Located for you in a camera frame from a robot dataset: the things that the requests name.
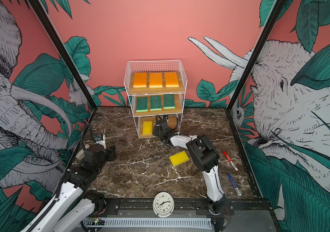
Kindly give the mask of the green sponge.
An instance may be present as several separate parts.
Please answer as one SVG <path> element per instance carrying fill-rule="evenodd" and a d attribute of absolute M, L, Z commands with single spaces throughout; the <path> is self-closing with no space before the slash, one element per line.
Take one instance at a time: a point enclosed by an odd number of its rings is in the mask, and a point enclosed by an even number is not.
<path fill-rule="evenodd" d="M 161 96 L 153 95 L 150 97 L 150 110 L 151 111 L 161 111 L 162 110 Z"/>
<path fill-rule="evenodd" d="M 175 109 L 175 97 L 173 94 L 164 95 L 164 109 Z"/>
<path fill-rule="evenodd" d="M 136 111 L 137 112 L 147 112 L 148 111 L 148 97 L 137 97 Z"/>

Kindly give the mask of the grey block by wall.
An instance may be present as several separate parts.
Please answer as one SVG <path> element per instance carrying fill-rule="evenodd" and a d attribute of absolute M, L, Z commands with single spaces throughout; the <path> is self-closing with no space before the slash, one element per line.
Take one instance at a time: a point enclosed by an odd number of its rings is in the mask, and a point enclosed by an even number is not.
<path fill-rule="evenodd" d="M 84 159 L 84 157 L 85 157 L 85 153 L 84 153 L 84 150 L 82 150 L 82 149 L 75 156 L 75 158 L 77 160 L 82 160 L 82 159 Z"/>

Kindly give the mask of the red and blue marker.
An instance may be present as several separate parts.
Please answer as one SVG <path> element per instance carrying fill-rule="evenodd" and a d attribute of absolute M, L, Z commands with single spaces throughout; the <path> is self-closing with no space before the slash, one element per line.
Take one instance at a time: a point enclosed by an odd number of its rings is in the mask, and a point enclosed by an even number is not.
<path fill-rule="evenodd" d="M 230 180 L 230 182 L 231 182 L 231 184 L 232 184 L 232 186 L 233 186 L 235 192 L 237 193 L 238 196 L 241 197 L 241 196 L 242 196 L 242 193 L 241 193 L 241 191 L 239 190 L 239 188 L 238 188 L 236 182 L 234 181 L 232 175 L 231 175 L 231 174 L 228 174 L 228 177 L 229 177 L 229 180 Z"/>

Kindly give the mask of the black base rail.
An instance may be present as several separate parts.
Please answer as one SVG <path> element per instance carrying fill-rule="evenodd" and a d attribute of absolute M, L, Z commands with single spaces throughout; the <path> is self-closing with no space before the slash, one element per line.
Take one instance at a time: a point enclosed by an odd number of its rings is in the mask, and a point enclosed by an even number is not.
<path fill-rule="evenodd" d="M 153 198 L 106 198 L 106 210 L 99 216 L 118 215 L 119 213 L 134 212 L 143 214 L 149 211 L 151 216 L 157 215 L 155 210 L 164 213 L 170 208 L 170 203 L 165 200 L 157 201 Z M 273 208 L 267 199 L 228 199 L 219 213 L 212 213 L 208 207 L 206 198 L 175 198 L 172 215 L 180 215 L 186 212 L 195 213 L 198 216 L 222 217 L 233 216 L 240 211 L 264 211 L 274 215 Z"/>

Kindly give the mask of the yellow sponge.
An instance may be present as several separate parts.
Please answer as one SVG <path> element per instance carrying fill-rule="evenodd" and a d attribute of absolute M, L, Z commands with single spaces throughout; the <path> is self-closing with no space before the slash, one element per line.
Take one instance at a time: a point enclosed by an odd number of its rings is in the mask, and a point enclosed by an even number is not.
<path fill-rule="evenodd" d="M 143 136 L 152 136 L 152 132 L 153 132 L 152 121 L 144 121 L 142 135 Z"/>
<path fill-rule="evenodd" d="M 189 160 L 189 157 L 185 151 L 182 151 L 175 155 L 170 156 L 169 159 L 172 163 L 172 166 L 175 167 L 182 163 L 187 162 Z"/>

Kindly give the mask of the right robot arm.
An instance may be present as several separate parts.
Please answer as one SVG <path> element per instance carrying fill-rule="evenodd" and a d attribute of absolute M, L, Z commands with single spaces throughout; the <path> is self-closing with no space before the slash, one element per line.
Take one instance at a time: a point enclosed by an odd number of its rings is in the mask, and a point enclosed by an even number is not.
<path fill-rule="evenodd" d="M 169 127 L 166 118 L 155 116 L 153 135 L 167 146 L 188 150 L 196 168 L 202 172 L 206 183 L 206 199 L 212 214 L 220 213 L 227 204 L 227 198 L 219 178 L 219 154 L 209 138 L 203 135 L 187 135 Z"/>

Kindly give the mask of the orange sponge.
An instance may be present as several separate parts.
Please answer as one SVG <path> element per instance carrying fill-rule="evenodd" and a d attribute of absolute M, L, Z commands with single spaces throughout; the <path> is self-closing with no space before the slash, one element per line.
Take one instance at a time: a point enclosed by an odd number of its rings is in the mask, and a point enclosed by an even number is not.
<path fill-rule="evenodd" d="M 165 85 L 167 88 L 178 88 L 179 82 L 176 72 L 165 72 Z"/>
<path fill-rule="evenodd" d="M 163 77 L 162 73 L 152 72 L 149 74 L 149 87 L 150 88 L 162 88 L 163 87 Z"/>
<path fill-rule="evenodd" d="M 146 88 L 147 87 L 147 73 L 134 73 L 134 80 L 133 80 L 133 87 L 134 88 Z"/>

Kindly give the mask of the white alarm clock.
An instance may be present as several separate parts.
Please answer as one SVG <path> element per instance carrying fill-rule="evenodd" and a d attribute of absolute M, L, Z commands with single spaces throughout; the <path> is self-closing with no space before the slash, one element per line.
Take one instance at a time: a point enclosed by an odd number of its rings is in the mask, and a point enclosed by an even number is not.
<path fill-rule="evenodd" d="M 167 218 L 173 215 L 175 201 L 168 192 L 158 193 L 152 203 L 156 218 Z"/>

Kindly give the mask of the red marker pen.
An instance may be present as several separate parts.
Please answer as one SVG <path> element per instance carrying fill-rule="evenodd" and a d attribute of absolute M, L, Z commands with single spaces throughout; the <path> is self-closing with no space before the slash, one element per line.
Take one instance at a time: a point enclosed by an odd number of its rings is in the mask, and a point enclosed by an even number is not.
<path fill-rule="evenodd" d="M 228 159 L 229 163 L 231 164 L 231 166 L 233 167 L 233 169 L 238 173 L 239 169 L 237 168 L 237 166 L 234 164 L 234 162 L 232 161 L 232 159 L 228 156 L 228 154 L 224 151 L 223 154 L 225 155 L 225 157 Z"/>

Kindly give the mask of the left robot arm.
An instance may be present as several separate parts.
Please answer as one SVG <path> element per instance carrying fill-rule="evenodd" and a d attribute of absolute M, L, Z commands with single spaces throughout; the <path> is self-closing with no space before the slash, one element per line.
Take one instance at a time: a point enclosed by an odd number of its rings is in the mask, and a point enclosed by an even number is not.
<path fill-rule="evenodd" d="M 63 174 L 55 195 L 23 231 L 71 232 L 88 216 L 107 211 L 105 196 L 89 187 L 104 165 L 115 160 L 116 147 L 107 147 L 104 134 L 93 136 L 89 123 L 81 132 L 80 144 L 84 157 Z"/>

